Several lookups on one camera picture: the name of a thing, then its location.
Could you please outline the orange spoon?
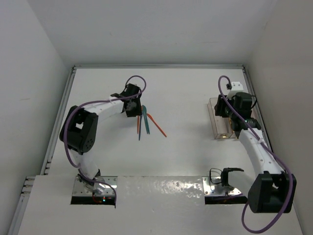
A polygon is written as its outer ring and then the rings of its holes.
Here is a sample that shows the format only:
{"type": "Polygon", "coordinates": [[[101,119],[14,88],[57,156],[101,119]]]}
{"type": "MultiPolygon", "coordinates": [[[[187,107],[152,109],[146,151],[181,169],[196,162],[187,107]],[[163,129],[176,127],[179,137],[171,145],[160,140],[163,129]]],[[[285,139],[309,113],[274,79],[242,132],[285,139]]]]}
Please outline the orange spoon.
{"type": "Polygon", "coordinates": [[[138,135],[139,135],[139,129],[140,129],[140,116],[137,116],[136,130],[137,130],[138,135]]]}

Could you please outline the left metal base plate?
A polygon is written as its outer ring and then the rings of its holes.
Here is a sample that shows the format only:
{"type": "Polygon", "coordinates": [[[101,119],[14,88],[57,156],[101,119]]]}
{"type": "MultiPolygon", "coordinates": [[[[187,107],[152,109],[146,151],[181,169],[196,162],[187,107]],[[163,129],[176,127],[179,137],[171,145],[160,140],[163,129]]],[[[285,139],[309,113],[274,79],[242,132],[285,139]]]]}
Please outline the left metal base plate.
{"type": "Polygon", "coordinates": [[[117,177],[98,176],[94,179],[94,181],[99,182],[92,183],[84,180],[80,175],[77,175],[73,184],[72,196],[92,197],[94,194],[94,196],[115,197],[113,189],[117,189],[117,177]]]}

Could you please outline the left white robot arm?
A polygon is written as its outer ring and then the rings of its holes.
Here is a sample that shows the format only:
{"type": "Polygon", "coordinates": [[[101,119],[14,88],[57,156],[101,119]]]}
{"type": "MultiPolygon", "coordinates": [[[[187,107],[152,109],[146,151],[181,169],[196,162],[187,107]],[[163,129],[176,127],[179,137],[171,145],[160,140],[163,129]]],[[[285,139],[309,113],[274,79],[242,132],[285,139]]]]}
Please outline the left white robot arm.
{"type": "Polygon", "coordinates": [[[114,93],[106,100],[96,100],[72,106],[61,129],[59,139],[72,167],[78,169],[84,181],[93,185],[100,175],[90,152],[95,144],[98,123],[114,115],[125,113],[127,117],[141,114],[141,89],[126,84],[121,93],[114,93]]]}

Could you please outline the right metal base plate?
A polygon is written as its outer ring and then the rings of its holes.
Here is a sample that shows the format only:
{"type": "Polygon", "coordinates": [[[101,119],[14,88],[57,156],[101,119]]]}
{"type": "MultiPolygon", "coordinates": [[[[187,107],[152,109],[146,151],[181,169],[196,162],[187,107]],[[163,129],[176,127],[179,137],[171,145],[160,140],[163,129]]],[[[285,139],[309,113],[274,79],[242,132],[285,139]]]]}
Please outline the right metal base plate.
{"type": "Polygon", "coordinates": [[[220,176],[204,176],[202,183],[203,192],[208,197],[242,196],[242,193],[237,188],[222,186],[220,176]]]}

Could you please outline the dark blue knife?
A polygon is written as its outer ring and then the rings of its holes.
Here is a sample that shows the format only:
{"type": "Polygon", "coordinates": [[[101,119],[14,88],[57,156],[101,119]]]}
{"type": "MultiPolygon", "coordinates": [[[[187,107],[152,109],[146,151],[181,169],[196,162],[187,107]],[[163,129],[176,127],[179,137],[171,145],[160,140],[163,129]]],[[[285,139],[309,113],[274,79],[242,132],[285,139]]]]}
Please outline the dark blue knife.
{"type": "Polygon", "coordinates": [[[139,141],[141,140],[141,126],[142,126],[142,118],[143,118],[143,115],[140,115],[140,129],[139,129],[139,135],[138,135],[138,140],[139,140],[139,141]]]}

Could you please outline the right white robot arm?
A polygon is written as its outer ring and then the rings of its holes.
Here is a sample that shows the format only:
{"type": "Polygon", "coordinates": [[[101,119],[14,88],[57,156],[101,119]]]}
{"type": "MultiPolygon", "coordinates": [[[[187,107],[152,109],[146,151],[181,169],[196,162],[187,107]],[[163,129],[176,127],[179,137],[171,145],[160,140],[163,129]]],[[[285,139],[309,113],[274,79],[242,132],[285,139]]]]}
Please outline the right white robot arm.
{"type": "Polygon", "coordinates": [[[253,213],[289,213],[293,199],[287,203],[285,200],[288,193],[294,195],[296,178],[289,176],[267,150],[261,125],[252,117],[252,107],[252,95],[245,92],[237,92],[231,99],[218,96],[215,115],[230,120],[231,129],[244,146],[255,172],[255,178],[250,178],[241,168],[224,168],[221,185],[237,188],[247,198],[253,213]]]}

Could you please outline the metal base plate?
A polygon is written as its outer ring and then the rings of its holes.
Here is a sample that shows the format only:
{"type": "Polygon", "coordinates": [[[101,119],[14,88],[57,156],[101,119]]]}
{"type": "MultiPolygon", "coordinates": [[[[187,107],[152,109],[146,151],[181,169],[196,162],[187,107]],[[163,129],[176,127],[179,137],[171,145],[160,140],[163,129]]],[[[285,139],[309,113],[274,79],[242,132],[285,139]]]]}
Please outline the metal base plate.
{"type": "Polygon", "coordinates": [[[202,183],[203,192],[208,197],[242,196],[242,193],[237,188],[222,186],[220,176],[204,176],[202,183]]]}
{"type": "Polygon", "coordinates": [[[92,183],[84,180],[80,175],[77,175],[73,184],[72,196],[92,197],[94,194],[94,196],[115,197],[113,189],[117,189],[117,177],[98,176],[94,179],[94,181],[99,182],[92,183]]]}

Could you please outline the clear container left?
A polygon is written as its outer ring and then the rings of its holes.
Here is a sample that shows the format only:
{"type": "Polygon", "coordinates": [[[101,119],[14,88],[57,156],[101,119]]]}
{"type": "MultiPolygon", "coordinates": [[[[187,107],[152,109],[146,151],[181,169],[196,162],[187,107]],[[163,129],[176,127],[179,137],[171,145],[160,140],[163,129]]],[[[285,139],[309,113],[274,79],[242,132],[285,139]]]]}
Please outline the clear container left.
{"type": "Polygon", "coordinates": [[[215,105],[217,104],[218,99],[215,98],[210,98],[208,102],[208,113],[210,117],[210,122],[212,126],[212,131],[213,131],[213,136],[214,139],[230,139],[233,138],[233,131],[231,130],[230,127],[230,121],[228,118],[223,118],[220,116],[215,116],[215,105]]]}

